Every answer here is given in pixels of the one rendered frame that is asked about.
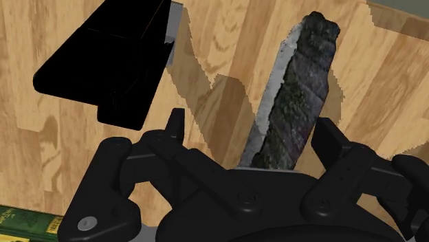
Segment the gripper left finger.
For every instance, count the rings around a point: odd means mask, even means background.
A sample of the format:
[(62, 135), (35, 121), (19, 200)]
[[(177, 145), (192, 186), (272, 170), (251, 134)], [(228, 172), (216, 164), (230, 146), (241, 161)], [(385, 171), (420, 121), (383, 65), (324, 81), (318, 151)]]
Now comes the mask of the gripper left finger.
[(150, 182), (171, 205), (149, 242), (228, 242), (248, 232), (263, 208), (261, 196), (201, 151), (185, 148), (184, 110), (163, 130), (139, 142), (103, 140), (58, 230), (59, 242), (130, 242), (143, 231), (130, 200)]

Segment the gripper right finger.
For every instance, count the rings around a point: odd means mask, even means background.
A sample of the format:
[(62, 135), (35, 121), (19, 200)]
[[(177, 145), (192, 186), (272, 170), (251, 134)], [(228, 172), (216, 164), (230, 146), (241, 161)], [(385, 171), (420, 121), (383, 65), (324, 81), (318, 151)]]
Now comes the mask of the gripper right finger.
[[(311, 146), (325, 172), (302, 198), (306, 221), (346, 228), (363, 241), (429, 241), (427, 163), (412, 155), (386, 160), (348, 140), (329, 118), (318, 118)], [(358, 206), (363, 194), (376, 197), (396, 229)]]

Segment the dark mottled book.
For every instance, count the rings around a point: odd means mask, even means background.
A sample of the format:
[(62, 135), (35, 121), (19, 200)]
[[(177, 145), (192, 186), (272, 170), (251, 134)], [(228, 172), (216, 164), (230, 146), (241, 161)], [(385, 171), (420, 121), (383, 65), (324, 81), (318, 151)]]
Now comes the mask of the dark mottled book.
[(339, 34), (337, 23), (313, 11), (281, 42), (240, 167), (294, 169), (327, 99)]

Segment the green book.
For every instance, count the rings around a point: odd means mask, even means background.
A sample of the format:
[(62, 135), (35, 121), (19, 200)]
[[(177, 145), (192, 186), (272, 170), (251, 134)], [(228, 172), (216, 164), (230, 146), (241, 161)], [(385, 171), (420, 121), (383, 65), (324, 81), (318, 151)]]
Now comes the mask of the green book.
[(0, 242), (58, 242), (63, 216), (0, 206)]

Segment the black wedge-shaped block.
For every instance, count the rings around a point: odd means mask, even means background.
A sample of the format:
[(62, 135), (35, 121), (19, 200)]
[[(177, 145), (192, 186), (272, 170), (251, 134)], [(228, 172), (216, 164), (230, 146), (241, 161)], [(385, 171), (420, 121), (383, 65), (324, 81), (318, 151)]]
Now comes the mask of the black wedge-shaped block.
[(139, 131), (173, 61), (184, 7), (173, 0), (104, 0), (33, 77), (42, 94), (97, 107), (97, 120)]

